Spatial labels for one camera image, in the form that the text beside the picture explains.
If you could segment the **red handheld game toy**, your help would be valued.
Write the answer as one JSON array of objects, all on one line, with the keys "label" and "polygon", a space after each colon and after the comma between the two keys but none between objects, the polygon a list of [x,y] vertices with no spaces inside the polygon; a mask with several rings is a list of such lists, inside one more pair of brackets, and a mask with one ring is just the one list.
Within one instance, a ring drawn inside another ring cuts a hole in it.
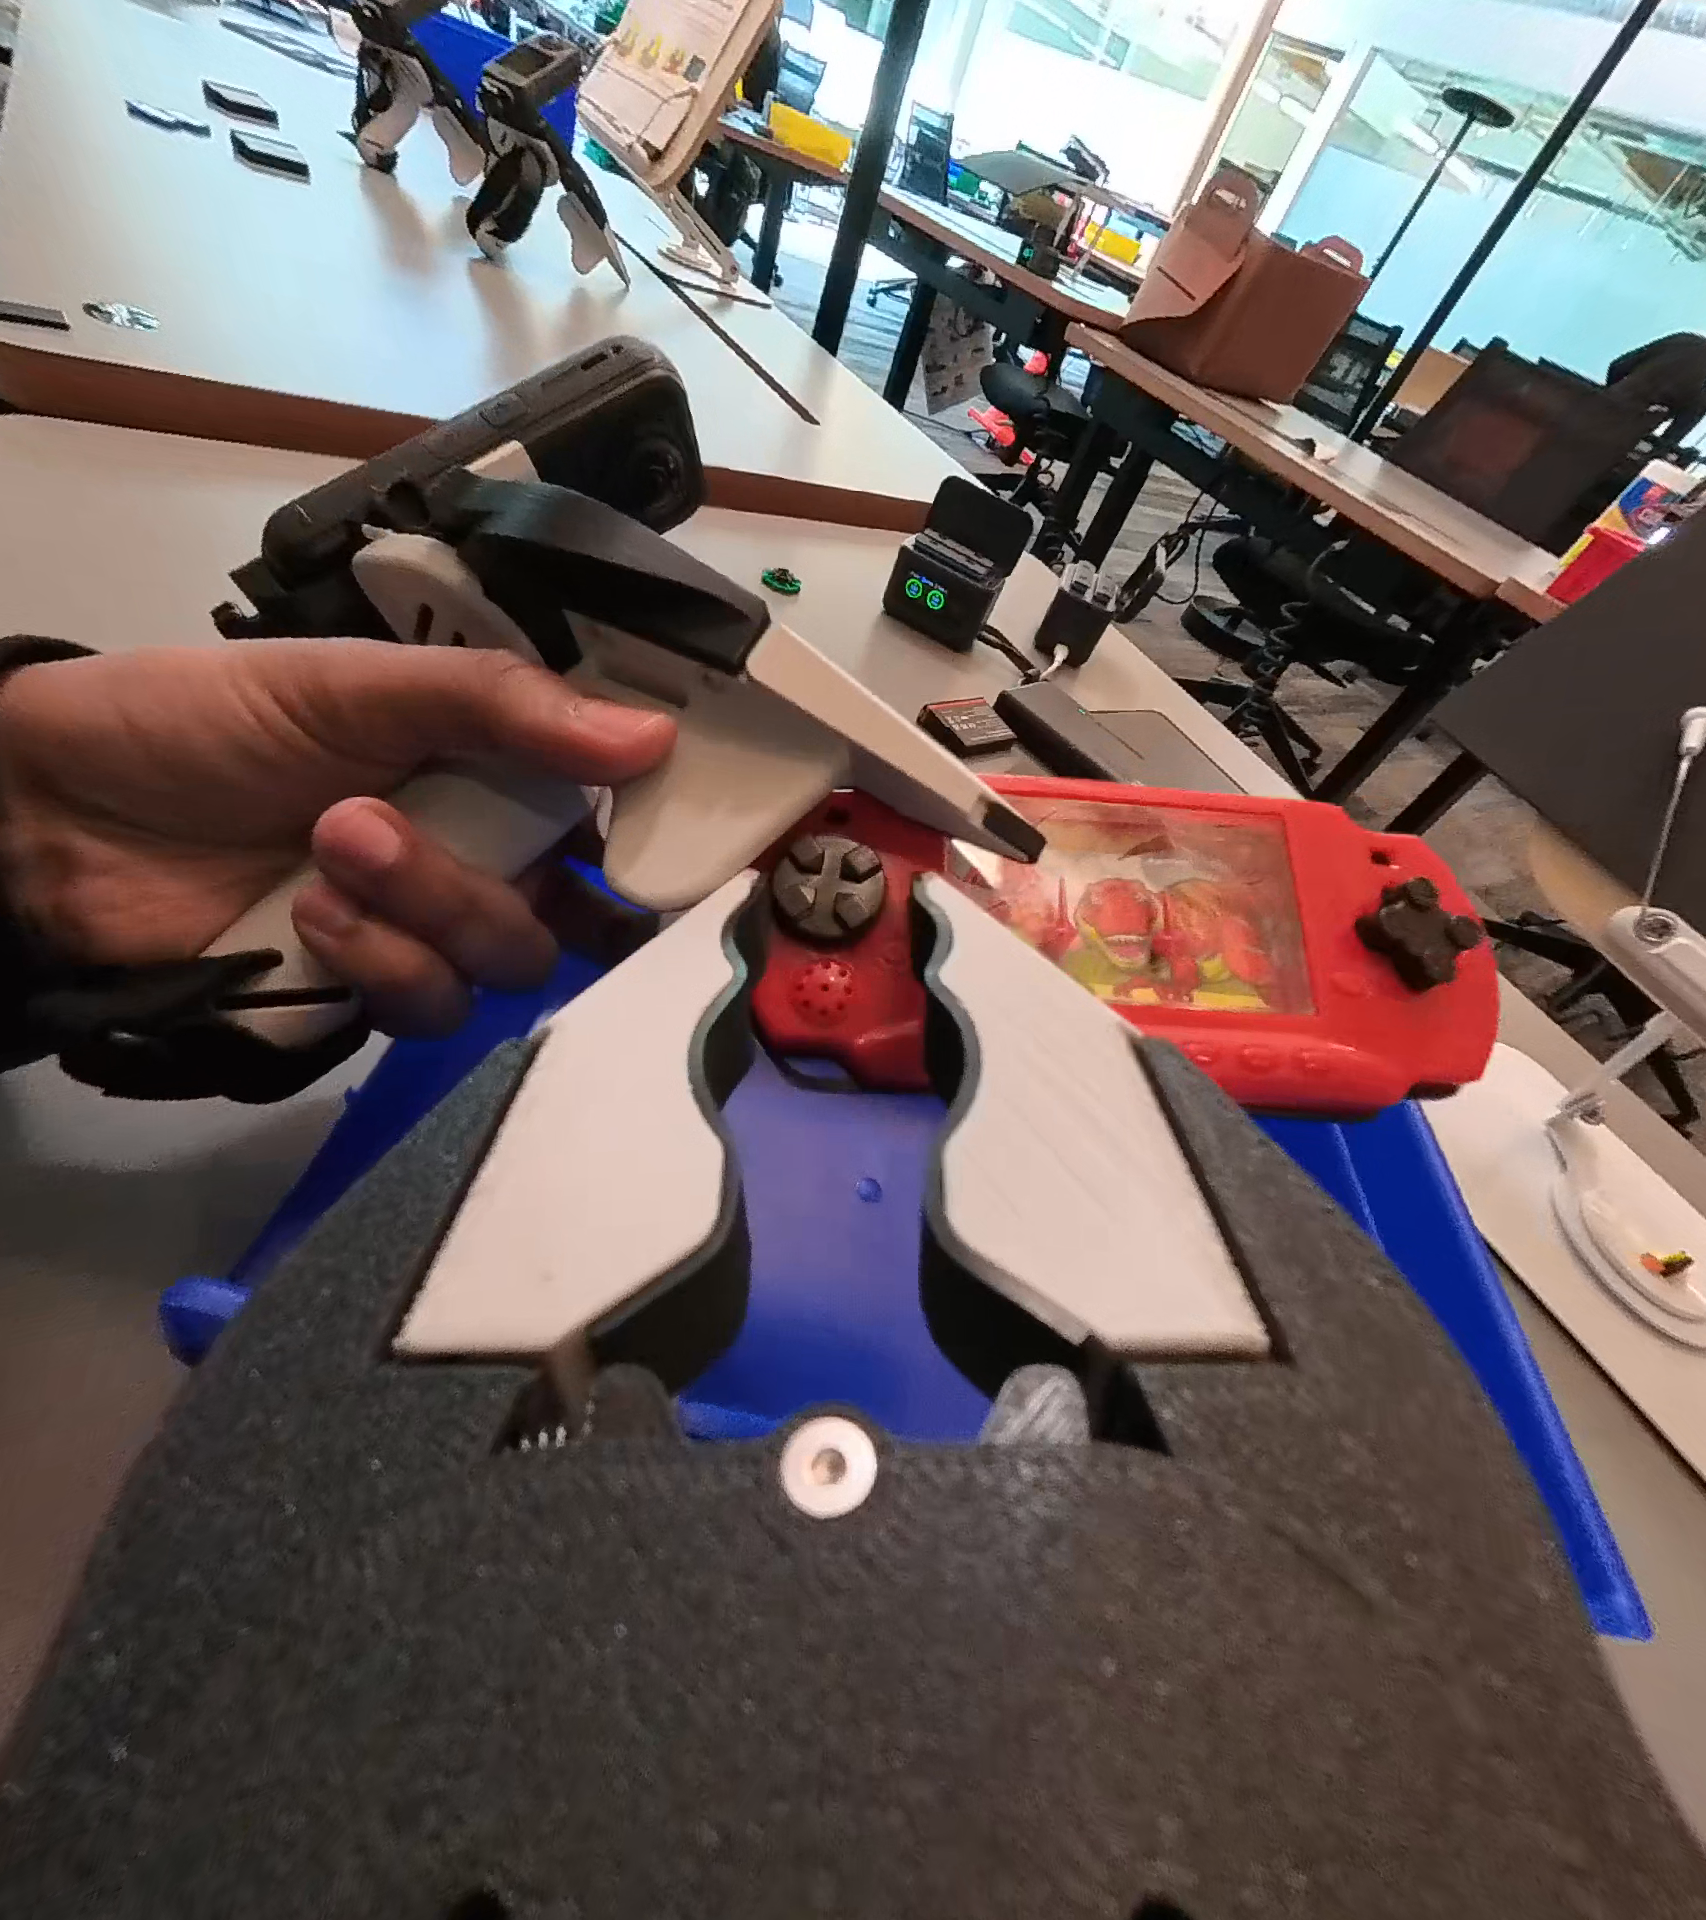
[{"label": "red handheld game toy", "polygon": [[758,860],[768,959],[750,1016],[773,1054],[865,1093],[929,1093],[911,893],[953,882],[1067,981],[1174,1044],[1240,1107],[1368,1119],[1476,1082],[1496,965],[1441,859],[1303,799],[994,777],[1033,865],[838,791]]}]

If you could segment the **black flat power hub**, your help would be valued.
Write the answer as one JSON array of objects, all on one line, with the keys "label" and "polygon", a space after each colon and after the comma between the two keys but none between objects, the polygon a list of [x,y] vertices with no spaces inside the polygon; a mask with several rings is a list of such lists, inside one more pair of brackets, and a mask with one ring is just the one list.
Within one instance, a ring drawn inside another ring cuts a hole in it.
[{"label": "black flat power hub", "polygon": [[1051,777],[1114,785],[1145,780],[1144,757],[1059,685],[1015,685],[990,707],[1014,745]]}]

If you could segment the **black floor lamp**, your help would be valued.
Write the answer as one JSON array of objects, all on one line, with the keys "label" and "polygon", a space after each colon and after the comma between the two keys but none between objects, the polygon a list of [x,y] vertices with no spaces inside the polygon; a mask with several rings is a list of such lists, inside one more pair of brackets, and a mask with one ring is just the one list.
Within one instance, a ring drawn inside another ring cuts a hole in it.
[{"label": "black floor lamp", "polygon": [[[1491,99],[1487,93],[1464,84],[1449,84],[1440,93],[1440,107],[1456,119],[1453,130],[1446,146],[1438,152],[1431,162],[1431,169],[1416,191],[1416,199],[1408,204],[1403,216],[1387,236],[1384,248],[1380,251],[1374,263],[1371,278],[1384,278],[1387,265],[1393,260],[1393,254],[1400,251],[1400,244],[1406,241],[1410,230],[1416,226],[1421,211],[1433,196],[1440,187],[1446,170],[1453,167],[1462,146],[1468,137],[1476,130],[1493,130],[1502,132],[1511,129],[1513,112],[1504,102]],[[1365,394],[1362,396],[1360,407],[1349,418],[1349,433],[1360,439],[1369,431],[1369,423],[1376,418],[1378,404],[1387,385],[1387,360],[1382,358],[1378,370],[1369,374]]]}]

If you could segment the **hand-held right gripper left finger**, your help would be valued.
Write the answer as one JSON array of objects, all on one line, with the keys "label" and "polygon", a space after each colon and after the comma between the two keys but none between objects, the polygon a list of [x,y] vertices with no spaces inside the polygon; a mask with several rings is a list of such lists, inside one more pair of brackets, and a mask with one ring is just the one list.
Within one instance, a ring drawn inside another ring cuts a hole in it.
[{"label": "hand-held right gripper left finger", "polygon": [[612,1364],[682,1389],[741,1333],[751,1244],[723,1105],[753,1060],[758,880],[728,880],[533,1032],[393,1337],[409,1363]]}]

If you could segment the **dark desk monitor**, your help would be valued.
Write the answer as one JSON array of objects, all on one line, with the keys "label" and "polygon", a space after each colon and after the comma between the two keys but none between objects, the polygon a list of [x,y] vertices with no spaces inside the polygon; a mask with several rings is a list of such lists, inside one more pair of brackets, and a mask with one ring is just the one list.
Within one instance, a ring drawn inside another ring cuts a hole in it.
[{"label": "dark desk monitor", "polygon": [[1663,421],[1654,403],[1490,345],[1382,457],[1560,554],[1646,464]]}]

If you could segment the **black office chair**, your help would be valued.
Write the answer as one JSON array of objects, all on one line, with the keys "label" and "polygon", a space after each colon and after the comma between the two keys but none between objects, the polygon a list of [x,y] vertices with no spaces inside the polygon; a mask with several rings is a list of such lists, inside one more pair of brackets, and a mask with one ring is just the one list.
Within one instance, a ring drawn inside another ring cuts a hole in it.
[{"label": "black office chair", "polygon": [[1046,506],[1054,496],[1049,469],[1071,463],[1089,424],[1086,407],[1051,372],[1029,372],[1001,357],[984,366],[981,394],[1014,428],[1012,452],[1032,457],[1019,478],[997,477],[984,486],[1014,508]]},{"label": "black office chair", "polygon": [[1236,536],[1214,558],[1221,613],[1188,609],[1185,636],[1224,661],[1225,675],[1178,686],[1234,738],[1264,749],[1303,799],[1327,800],[1324,750],[1287,714],[1280,689],[1307,670],[1327,685],[1365,681],[1395,693],[1420,685],[1474,635],[1479,606],[1403,554],[1368,540],[1332,540],[1306,556]]}]

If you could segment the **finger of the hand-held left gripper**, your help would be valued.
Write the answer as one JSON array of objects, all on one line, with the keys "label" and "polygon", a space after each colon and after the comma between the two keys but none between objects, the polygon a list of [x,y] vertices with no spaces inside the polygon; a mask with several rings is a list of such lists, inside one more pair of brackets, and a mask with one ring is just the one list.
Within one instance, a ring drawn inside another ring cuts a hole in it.
[{"label": "finger of the hand-held left gripper", "polygon": [[788,626],[769,626],[740,672],[602,626],[599,695],[667,710],[675,727],[669,755],[610,794],[602,874],[636,906],[697,904],[841,789],[1010,860],[1033,865],[1046,847],[957,757]]}]

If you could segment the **cardboard instruction board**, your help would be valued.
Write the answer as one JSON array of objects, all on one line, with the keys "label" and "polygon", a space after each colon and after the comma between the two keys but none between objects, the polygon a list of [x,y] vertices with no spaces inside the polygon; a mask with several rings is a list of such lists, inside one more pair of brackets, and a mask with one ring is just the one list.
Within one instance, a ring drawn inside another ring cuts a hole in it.
[{"label": "cardboard instruction board", "polygon": [[623,3],[578,84],[578,129],[636,184],[672,191],[779,12],[777,3]]}]

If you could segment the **black charging case green lights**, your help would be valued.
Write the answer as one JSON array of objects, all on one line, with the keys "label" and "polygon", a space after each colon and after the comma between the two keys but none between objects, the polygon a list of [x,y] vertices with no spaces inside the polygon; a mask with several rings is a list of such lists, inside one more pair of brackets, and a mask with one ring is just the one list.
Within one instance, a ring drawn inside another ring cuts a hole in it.
[{"label": "black charging case green lights", "polygon": [[953,654],[970,653],[1032,539],[1024,506],[975,478],[949,477],[926,524],[895,551],[882,613]]}]

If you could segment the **person's left hand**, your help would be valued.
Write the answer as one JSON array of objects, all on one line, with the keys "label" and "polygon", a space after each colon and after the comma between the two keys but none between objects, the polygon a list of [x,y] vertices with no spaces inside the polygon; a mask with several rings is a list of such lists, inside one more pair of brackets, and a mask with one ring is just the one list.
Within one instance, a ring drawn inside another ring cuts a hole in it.
[{"label": "person's left hand", "polygon": [[207,951],[285,877],[319,968],[390,1039],[441,1039],[474,991],[554,965],[530,880],[486,874],[388,803],[448,758],[603,789],[658,767],[673,720],[506,653],[369,638],[146,647],[0,682],[0,877],[82,965]]}]

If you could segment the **small black charger dock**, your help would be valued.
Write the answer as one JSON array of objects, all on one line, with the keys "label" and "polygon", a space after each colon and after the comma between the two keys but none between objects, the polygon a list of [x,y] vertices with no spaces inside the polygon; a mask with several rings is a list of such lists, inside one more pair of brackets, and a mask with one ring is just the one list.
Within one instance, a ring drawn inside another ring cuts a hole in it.
[{"label": "small black charger dock", "polygon": [[1046,682],[1094,654],[1117,613],[1117,589],[1082,558],[1070,561],[1032,635],[1032,681]]}]

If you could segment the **colourful carton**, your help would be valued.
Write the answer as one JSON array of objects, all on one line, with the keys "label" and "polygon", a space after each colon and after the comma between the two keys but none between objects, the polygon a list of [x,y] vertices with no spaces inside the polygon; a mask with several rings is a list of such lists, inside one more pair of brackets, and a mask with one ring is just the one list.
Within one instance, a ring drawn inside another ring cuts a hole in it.
[{"label": "colourful carton", "polygon": [[1649,458],[1611,502],[1615,529],[1652,544],[1671,524],[1693,486],[1693,477],[1666,458]]}]

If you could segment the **black metal pole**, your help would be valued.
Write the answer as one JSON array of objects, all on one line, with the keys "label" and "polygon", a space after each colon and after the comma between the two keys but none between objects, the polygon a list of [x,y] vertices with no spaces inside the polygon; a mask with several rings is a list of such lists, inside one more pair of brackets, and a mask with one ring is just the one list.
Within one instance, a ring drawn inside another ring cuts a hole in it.
[{"label": "black metal pole", "polygon": [[812,342],[830,358],[840,358],[841,340],[858,291],[865,243],[888,176],[893,141],[910,83],[927,34],[927,22],[949,4],[891,3],[885,34],[871,79],[867,107],[850,158],[847,183],[840,194],[840,219],[826,260],[813,309]]}]

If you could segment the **large black board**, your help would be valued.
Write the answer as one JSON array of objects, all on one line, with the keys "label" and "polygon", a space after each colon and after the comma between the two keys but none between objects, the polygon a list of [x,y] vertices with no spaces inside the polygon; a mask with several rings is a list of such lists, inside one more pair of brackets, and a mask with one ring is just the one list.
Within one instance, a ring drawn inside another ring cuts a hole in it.
[{"label": "large black board", "polygon": [[[1433,727],[1611,880],[1646,880],[1681,714],[1706,708],[1706,504],[1449,693]],[[1706,746],[1654,903],[1706,939]]]}]

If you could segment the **blue plastic bin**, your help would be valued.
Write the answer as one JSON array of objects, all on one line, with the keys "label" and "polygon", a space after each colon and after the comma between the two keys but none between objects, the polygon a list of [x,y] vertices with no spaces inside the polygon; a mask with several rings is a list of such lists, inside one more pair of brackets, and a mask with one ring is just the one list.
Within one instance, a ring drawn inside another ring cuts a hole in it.
[{"label": "blue plastic bin", "polygon": [[[188,1276],[161,1294],[170,1357],[193,1366],[321,1214],[490,1050],[530,1035],[598,976],[572,959],[530,995],[481,997],[450,1039],[390,1044],[343,1094],[330,1135],[232,1272]],[[744,1174],[747,1307],[731,1347],[679,1392],[690,1436],[756,1438],[827,1402],[900,1438],[978,1435],[987,1401],[940,1353],[918,1298],[919,1194],[941,1116],[931,1097],[803,1088],[777,1063],[753,1060],[726,1107]],[[1255,1126],[1393,1262],[1449,1337],[1560,1532],[1592,1627],[1649,1641],[1628,1561],[1420,1109],[1403,1102],[1362,1120],[1257,1116]]]},{"label": "blue plastic bin", "polygon": [[[481,115],[481,71],[520,45],[515,38],[493,33],[474,19],[465,19],[465,14],[454,7],[421,19],[414,27],[414,37],[443,79],[456,89],[456,95],[474,119]],[[545,102],[542,115],[559,142],[574,146],[578,134],[578,84],[558,93]]]}]

